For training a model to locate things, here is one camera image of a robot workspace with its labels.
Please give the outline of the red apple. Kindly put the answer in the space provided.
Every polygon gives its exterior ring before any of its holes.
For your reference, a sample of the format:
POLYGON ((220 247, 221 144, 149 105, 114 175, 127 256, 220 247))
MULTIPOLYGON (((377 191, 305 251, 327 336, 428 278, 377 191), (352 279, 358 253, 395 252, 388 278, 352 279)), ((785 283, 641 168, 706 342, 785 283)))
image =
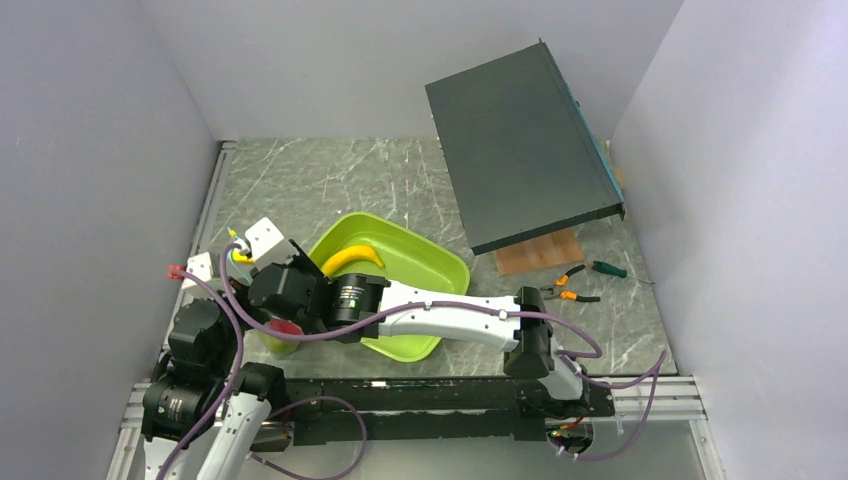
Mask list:
POLYGON ((273 332, 273 336, 282 341, 296 342, 304 335, 297 324, 285 320, 272 319, 268 327, 273 332))

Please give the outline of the green pear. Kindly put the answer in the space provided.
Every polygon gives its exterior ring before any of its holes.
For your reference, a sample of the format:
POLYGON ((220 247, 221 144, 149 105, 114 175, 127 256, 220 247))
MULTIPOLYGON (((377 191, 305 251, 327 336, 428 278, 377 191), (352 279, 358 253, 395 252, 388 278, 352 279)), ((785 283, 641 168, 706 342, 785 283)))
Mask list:
POLYGON ((289 355, 295 352, 300 346, 300 343, 298 341, 281 340, 277 337, 268 335, 261 331, 259 331, 257 335, 262 344, 272 355, 289 355))

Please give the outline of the clear zip top bag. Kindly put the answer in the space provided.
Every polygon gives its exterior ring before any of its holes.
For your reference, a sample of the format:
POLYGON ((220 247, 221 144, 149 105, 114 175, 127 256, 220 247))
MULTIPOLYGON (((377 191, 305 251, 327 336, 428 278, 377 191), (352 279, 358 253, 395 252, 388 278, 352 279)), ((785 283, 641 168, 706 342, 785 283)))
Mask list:
MULTIPOLYGON (((252 252, 249 246, 249 242, 243 238, 241 238, 238 233, 230 228, 226 227, 226 230, 229 235, 229 242, 235 243, 238 245, 237 248, 233 250, 241 251, 244 254, 250 255, 252 257, 252 252)), ((254 270, 255 264, 253 265, 244 265, 244 264, 236 264, 230 259, 230 252, 227 255, 229 266, 236 272, 236 278, 238 281, 244 285, 250 286, 252 283, 252 271, 254 270)))

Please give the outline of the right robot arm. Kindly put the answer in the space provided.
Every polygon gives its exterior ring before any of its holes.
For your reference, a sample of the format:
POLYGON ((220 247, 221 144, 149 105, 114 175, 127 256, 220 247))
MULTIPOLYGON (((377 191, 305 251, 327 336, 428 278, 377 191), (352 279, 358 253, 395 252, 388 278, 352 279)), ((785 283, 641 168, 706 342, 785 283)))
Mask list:
POLYGON ((307 339, 434 336, 479 343, 503 354, 503 372, 539 381, 553 406, 574 415, 590 399, 576 365, 558 356, 553 317, 515 296, 472 297, 412 287, 367 274, 329 278, 290 240, 250 241, 256 271, 250 304, 296 323, 307 339))

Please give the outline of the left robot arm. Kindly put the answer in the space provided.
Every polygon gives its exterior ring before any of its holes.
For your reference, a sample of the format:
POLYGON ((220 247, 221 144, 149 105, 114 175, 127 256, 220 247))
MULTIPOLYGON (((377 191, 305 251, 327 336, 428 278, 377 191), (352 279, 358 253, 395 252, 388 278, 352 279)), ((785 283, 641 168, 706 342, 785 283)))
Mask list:
POLYGON ((232 304, 205 290, 181 307, 168 343, 172 365, 144 394, 141 434, 148 479, 234 479, 265 420, 288 394, 281 369, 243 363, 243 329, 232 304))

